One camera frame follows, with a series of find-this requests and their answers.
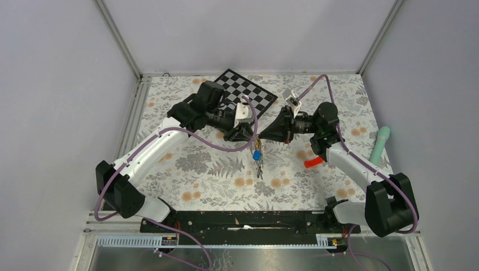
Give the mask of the blue key tag with key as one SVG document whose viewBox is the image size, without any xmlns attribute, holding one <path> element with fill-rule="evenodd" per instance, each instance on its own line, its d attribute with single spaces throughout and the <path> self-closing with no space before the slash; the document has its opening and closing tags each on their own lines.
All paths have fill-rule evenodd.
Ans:
<svg viewBox="0 0 479 271">
<path fill-rule="evenodd" d="M 252 158 L 255 160 L 255 161 L 259 161 L 261 159 L 261 156 L 262 156 L 262 152 L 259 151 L 259 150 L 255 150 L 252 154 Z"/>
</svg>

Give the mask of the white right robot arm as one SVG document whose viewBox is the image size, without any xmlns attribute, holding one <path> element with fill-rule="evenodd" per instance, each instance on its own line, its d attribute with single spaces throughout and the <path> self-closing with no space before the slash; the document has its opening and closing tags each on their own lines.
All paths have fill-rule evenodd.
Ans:
<svg viewBox="0 0 479 271">
<path fill-rule="evenodd" d="M 327 230 L 337 233 L 346 224 L 364 225 L 378 237 L 415 231 L 419 213 L 410 179 L 403 173 L 387 174 L 353 153 L 338 125 L 338 110 L 333 103 L 321 103 L 312 115 L 295 115 L 290 106 L 284 106 L 259 138 L 288 144 L 296 134 L 312 134 L 314 154 L 340 169 L 365 192 L 364 202 L 328 199 L 324 217 Z"/>
</svg>

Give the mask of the grey metal key holder plate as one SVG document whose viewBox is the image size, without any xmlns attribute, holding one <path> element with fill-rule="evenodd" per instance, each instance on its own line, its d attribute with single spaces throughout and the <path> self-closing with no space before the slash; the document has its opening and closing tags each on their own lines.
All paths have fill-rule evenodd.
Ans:
<svg viewBox="0 0 479 271">
<path fill-rule="evenodd" d="M 255 140 L 254 149 L 252 152 L 252 158 L 254 159 L 256 165 L 256 177 L 260 180 L 263 180 L 263 145 L 259 138 Z"/>
</svg>

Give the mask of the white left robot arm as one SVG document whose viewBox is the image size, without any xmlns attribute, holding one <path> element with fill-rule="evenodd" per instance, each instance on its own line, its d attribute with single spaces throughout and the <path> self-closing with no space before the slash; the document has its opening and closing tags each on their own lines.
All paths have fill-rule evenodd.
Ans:
<svg viewBox="0 0 479 271">
<path fill-rule="evenodd" d="M 95 176 L 99 198 L 94 209 L 95 219 L 139 216 L 154 220 L 154 225 L 162 232 L 172 230 L 175 217 L 170 213 L 170 206 L 161 199 L 144 195 L 138 186 L 160 158 L 190 137 L 224 152 L 242 151 L 254 143 L 258 116 L 252 101 L 242 94 L 235 110 L 225 112 L 221 108 L 224 97 L 222 85 L 212 81 L 201 83 L 196 93 L 176 103 L 160 125 L 136 147 L 113 163 L 105 160 L 98 163 Z M 237 148 L 217 146 L 196 134 L 206 126 L 227 133 L 249 128 L 250 123 L 254 123 L 254 130 L 249 141 Z"/>
</svg>

